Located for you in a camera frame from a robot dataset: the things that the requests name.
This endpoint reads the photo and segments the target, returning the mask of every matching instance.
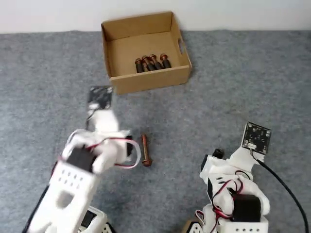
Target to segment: bolt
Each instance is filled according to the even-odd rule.
[[[144,68],[145,70],[148,70],[148,69],[147,69],[147,64],[146,64],[146,63],[143,62],[142,65],[143,65],[143,68]]]
[[[142,65],[142,60],[140,58],[135,60],[135,64],[136,64],[136,72],[137,73],[144,72],[144,66]]]
[[[148,148],[147,148],[147,136],[145,134],[141,135],[141,140],[144,148],[144,160],[142,161],[142,164],[144,166],[151,166],[152,160],[149,157],[148,154]]]
[[[151,62],[151,58],[150,57],[147,57],[147,56],[143,56],[141,58],[143,60],[143,62],[147,65],[147,69],[149,71],[153,71],[153,70],[156,70],[156,67],[155,65]]]
[[[164,66],[164,68],[171,68],[171,63],[170,61],[167,59],[167,55],[165,53],[160,55],[160,60],[162,61],[162,64]]]
[[[148,56],[143,56],[141,59],[142,59],[142,61],[143,61],[144,63],[146,63],[147,65],[148,65],[148,64],[151,64],[151,62],[150,62],[150,60],[151,60],[150,57],[148,57]]]
[[[163,69],[163,66],[161,65],[160,62],[158,62],[158,61],[156,60],[156,56],[155,56],[154,54],[151,54],[151,55],[150,55],[150,58],[151,58],[151,60],[154,62],[154,65],[155,65],[156,69]]]

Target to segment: circuit board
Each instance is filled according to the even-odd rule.
[[[110,109],[112,93],[112,86],[92,86],[88,96],[89,109]]]
[[[266,155],[268,153],[270,137],[271,130],[248,122],[242,140],[242,147]]]

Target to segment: cardboard box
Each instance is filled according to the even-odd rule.
[[[102,23],[104,60],[117,94],[186,83],[190,71],[185,43],[174,14],[164,12]],[[135,60],[165,53],[172,68],[136,73]]]

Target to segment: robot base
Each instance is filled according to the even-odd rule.
[[[219,223],[217,227],[219,233],[268,233],[269,225],[268,220],[263,216],[261,222],[231,222],[220,218]]]
[[[189,220],[181,233],[203,233],[200,223],[196,220]]]
[[[89,215],[85,216],[82,225],[79,227],[78,233],[116,233],[112,226],[108,223],[107,215],[99,209],[90,206],[88,208]]]

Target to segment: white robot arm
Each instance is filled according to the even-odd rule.
[[[264,216],[270,211],[270,203],[253,182],[251,169],[257,164],[254,157],[263,161],[270,135],[269,129],[249,122],[241,146],[229,159],[222,159],[219,149],[205,157],[200,177],[207,185],[210,204],[196,211],[204,233],[268,233]]]
[[[113,232],[106,214],[91,207],[90,202],[102,173],[113,166],[135,167],[140,149],[135,141],[126,138],[129,131],[119,131],[110,103],[93,115],[95,131],[80,129],[70,135],[23,233]],[[137,151],[132,165],[123,164],[130,160],[128,144]]]

